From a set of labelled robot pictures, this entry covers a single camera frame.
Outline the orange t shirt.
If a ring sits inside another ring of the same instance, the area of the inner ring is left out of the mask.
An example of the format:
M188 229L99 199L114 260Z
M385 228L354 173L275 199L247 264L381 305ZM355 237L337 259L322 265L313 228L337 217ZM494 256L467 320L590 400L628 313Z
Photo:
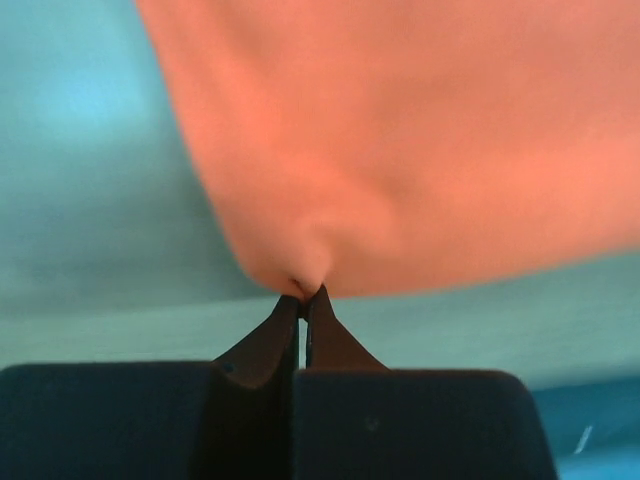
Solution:
M639 245L635 1L140 1L242 269L300 298Z

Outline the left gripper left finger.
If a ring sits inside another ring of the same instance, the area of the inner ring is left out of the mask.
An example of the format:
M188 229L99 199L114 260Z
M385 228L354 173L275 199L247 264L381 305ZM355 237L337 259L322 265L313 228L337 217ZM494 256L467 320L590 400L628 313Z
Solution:
M281 296L271 314L212 364L231 382L260 389L299 363L299 301Z

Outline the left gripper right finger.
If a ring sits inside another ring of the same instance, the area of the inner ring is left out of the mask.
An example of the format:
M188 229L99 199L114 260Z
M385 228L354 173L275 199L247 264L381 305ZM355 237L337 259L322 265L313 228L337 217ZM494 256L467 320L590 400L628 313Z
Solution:
M323 371L387 371L339 321L324 285L305 304L306 368Z

